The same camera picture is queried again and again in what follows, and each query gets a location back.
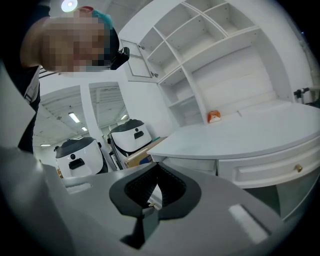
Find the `drawer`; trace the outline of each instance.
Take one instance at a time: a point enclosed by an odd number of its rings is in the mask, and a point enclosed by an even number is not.
[[[212,175],[216,175],[216,172],[217,172],[216,160],[167,157],[163,161],[163,163],[172,164],[175,166],[184,167],[184,168],[192,169],[195,171],[201,171],[201,172],[212,174]]]
[[[218,161],[218,176],[243,189],[277,185],[320,166],[320,136],[276,153]]]

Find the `person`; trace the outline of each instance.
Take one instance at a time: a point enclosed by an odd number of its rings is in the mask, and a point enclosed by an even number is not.
[[[112,60],[119,49],[112,20],[90,6],[50,17],[50,1],[22,1],[4,26],[1,59],[12,82],[35,110],[18,147],[33,153],[33,131],[40,103],[39,70],[79,72]],[[2,17],[8,23],[9,17]]]

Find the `black bracket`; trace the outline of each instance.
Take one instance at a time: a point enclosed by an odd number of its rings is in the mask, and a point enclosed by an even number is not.
[[[296,96],[297,99],[300,99],[303,97],[303,94],[310,91],[310,89],[307,87],[307,88],[302,88],[302,89],[299,89],[299,90],[296,90],[293,95]]]

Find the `drawer handle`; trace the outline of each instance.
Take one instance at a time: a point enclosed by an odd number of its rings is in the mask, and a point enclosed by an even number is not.
[[[302,171],[302,166],[300,164],[297,164],[294,169],[296,169],[298,171],[298,173],[300,173]]]

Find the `cubby compartment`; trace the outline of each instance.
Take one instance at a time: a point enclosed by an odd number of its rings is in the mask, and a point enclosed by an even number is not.
[[[194,97],[192,88],[181,67],[160,81],[159,86],[168,107],[182,104]]]
[[[252,46],[260,32],[261,30],[259,28],[253,28],[244,33],[227,37],[204,48],[201,52],[195,53],[183,63],[183,66],[188,71],[194,72],[219,58]]]
[[[225,37],[213,22],[198,15],[179,27],[166,40],[184,62]]]
[[[269,74],[254,46],[212,61],[192,76],[207,112],[218,110],[222,116],[276,98]]]
[[[228,35],[254,26],[249,18],[229,3],[220,4],[204,13],[218,23]]]
[[[140,45],[146,50],[147,52],[152,53],[164,40],[159,35],[159,33],[152,28],[148,34],[142,39]]]
[[[164,41],[149,55],[147,60],[151,66],[150,70],[158,74],[159,80],[179,66],[178,60]]]
[[[177,5],[169,11],[156,25],[155,28],[166,38],[181,25],[197,16],[198,13],[183,4]]]
[[[185,2],[201,12],[225,3],[224,0],[187,0]]]
[[[169,107],[180,127],[201,124],[203,119],[195,97]]]

